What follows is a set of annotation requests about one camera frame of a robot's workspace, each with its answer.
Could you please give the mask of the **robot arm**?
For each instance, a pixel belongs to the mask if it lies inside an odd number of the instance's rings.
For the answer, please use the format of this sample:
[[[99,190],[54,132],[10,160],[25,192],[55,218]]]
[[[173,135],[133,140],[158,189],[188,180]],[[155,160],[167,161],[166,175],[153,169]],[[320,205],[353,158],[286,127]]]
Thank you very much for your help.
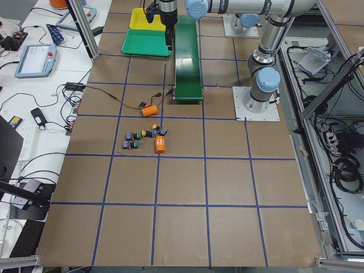
[[[294,19],[307,12],[315,1],[185,1],[187,15],[199,19],[207,13],[265,15],[267,23],[258,48],[248,59],[252,87],[243,105],[252,113],[267,110],[270,98],[280,84],[280,74],[272,64]]]
[[[185,1],[187,15],[194,19],[204,17],[211,6],[208,1]],[[171,51],[175,25],[177,24],[177,1],[153,1],[144,10],[144,13],[149,23],[153,22],[155,15],[160,16],[160,21],[165,26],[166,46]],[[238,27],[251,28],[256,26],[258,22],[259,16],[257,14],[235,14],[231,27],[237,31]]]

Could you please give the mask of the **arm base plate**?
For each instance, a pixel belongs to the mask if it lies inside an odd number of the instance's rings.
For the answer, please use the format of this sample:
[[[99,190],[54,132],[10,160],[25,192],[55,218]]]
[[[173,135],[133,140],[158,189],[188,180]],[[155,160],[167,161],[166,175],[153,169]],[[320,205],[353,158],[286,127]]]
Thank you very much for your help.
[[[223,16],[225,36],[231,38],[259,38],[258,14],[230,14]]]
[[[237,121],[280,122],[274,94],[266,102],[254,101],[249,86],[234,86],[233,98]]]

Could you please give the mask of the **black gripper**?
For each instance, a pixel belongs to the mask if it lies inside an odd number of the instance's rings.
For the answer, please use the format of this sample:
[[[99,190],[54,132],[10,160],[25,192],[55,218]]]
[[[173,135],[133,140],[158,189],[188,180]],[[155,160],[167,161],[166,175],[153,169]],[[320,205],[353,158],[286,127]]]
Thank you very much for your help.
[[[173,27],[177,23],[177,0],[160,0],[158,3],[161,23],[166,26],[165,39],[169,51],[173,50]]]

